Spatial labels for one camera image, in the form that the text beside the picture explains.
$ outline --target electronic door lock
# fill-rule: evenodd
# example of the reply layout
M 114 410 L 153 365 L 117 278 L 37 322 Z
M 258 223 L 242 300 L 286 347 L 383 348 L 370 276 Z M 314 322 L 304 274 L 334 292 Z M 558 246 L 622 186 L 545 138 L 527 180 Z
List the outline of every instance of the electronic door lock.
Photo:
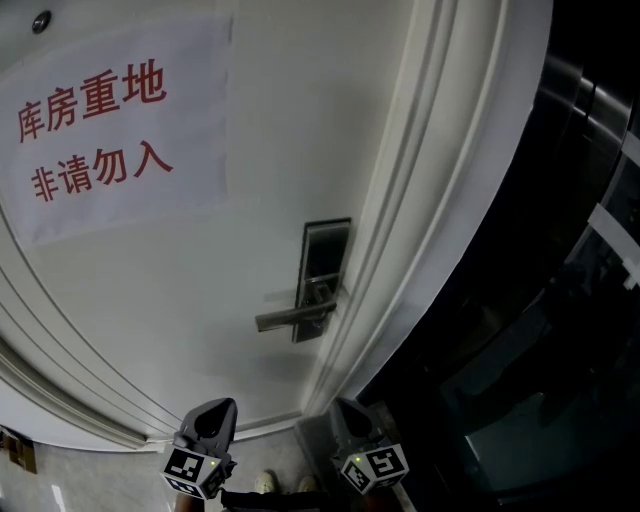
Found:
M 324 334 L 342 281 L 350 219 L 305 225 L 296 307 L 256 316 L 259 332 L 293 326 L 293 343 Z

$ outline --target white shoe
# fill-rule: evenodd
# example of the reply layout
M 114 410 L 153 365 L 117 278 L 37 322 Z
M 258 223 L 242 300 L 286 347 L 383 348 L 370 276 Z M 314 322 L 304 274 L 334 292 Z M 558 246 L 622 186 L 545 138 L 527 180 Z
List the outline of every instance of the white shoe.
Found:
M 263 471 L 256 478 L 255 489 L 259 494 L 276 492 L 276 479 L 268 471 Z
M 298 485 L 298 492 L 320 492 L 318 481 L 314 476 L 305 476 L 302 480 L 300 480 L 300 484 Z

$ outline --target white wall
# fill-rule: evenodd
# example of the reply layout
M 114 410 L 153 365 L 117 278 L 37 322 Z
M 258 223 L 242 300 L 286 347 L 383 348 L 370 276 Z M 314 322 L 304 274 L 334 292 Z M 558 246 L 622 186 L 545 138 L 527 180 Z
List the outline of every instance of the white wall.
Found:
M 40 443 L 81 450 L 125 450 L 119 444 L 102 439 L 51 414 L 2 379 L 0 379 L 0 425 Z
M 475 155 L 399 305 L 341 394 L 355 397 L 409 336 L 462 258 L 489 210 L 524 130 L 551 27 L 552 0 L 514 0 L 502 68 Z

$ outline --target dark reflective surface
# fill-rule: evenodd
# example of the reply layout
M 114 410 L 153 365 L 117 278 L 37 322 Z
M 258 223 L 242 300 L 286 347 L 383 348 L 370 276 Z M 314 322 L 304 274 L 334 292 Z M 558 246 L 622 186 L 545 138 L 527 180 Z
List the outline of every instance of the dark reflective surface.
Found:
M 640 291 L 623 286 L 620 258 L 587 227 L 603 202 L 640 241 L 640 169 L 620 153 L 640 67 L 621 5 L 555 3 L 533 110 L 500 191 L 434 304 L 360 397 L 385 400 L 398 422 L 418 509 L 588 503 L 640 478 Z

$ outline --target red chinese text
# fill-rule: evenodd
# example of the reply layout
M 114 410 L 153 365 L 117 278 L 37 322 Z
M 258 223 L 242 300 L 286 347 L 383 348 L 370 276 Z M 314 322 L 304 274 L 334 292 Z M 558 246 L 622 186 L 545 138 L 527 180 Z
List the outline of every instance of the red chinese text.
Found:
M 113 82 L 117 79 L 113 71 L 107 69 L 84 81 L 84 85 L 80 87 L 87 95 L 87 113 L 82 116 L 84 119 L 120 109 L 113 97 Z
M 40 102 L 27 102 L 27 106 L 18 112 L 20 118 L 20 143 L 24 142 L 27 135 L 33 135 L 34 139 L 38 138 L 38 130 L 44 128 L 44 123 L 40 118 Z
M 36 169 L 36 175 L 31 178 L 33 181 L 33 187 L 36 189 L 36 197 L 42 197 L 45 203 L 53 200 L 53 192 L 58 190 L 58 187 L 52 187 L 54 179 L 51 178 L 53 171 L 45 171 L 44 167 Z
M 49 127 L 47 131 L 57 130 L 63 121 L 67 126 L 70 126 L 76 120 L 73 107 L 78 102 L 73 98 L 73 87 L 69 89 L 56 87 L 55 94 L 49 96 L 47 102 L 49 104 Z
M 127 76 L 122 79 L 127 84 L 127 95 L 122 101 L 129 101 L 138 95 L 142 103 L 153 103 L 165 98 L 167 93 L 162 90 L 162 68 L 154 70 L 154 61 L 155 59 L 149 59 L 140 64 L 137 75 L 133 73 L 133 64 L 129 64 Z
M 147 141 L 143 140 L 140 145 L 144 148 L 142 162 L 138 171 L 134 174 L 135 178 L 139 178 L 144 171 L 149 157 L 153 158 L 155 163 L 167 172 L 171 172 L 173 167 L 162 161 L 155 150 Z M 86 163 L 84 156 L 73 155 L 66 162 L 58 162 L 58 165 L 64 169 L 58 173 L 58 177 L 64 180 L 64 185 L 68 194 L 79 194 L 84 191 L 92 190 L 92 178 L 90 171 L 92 170 Z M 121 183 L 127 179 L 127 169 L 124 161 L 124 152 L 122 149 L 116 151 L 105 152 L 102 148 L 96 151 L 96 158 L 93 164 L 94 171 L 100 171 L 97 181 L 103 185 L 109 185 L 111 182 Z M 55 186 L 55 179 L 52 176 L 53 171 L 45 171 L 44 167 L 36 169 L 36 175 L 31 178 L 36 197 L 42 197 L 45 202 L 53 200 L 53 192 L 58 190 Z
M 89 179 L 89 166 L 85 162 L 85 158 L 73 155 L 66 165 L 58 162 L 58 165 L 67 170 L 58 174 L 64 178 L 64 184 L 67 186 L 67 193 L 80 193 L 81 189 L 91 190 L 91 180 Z

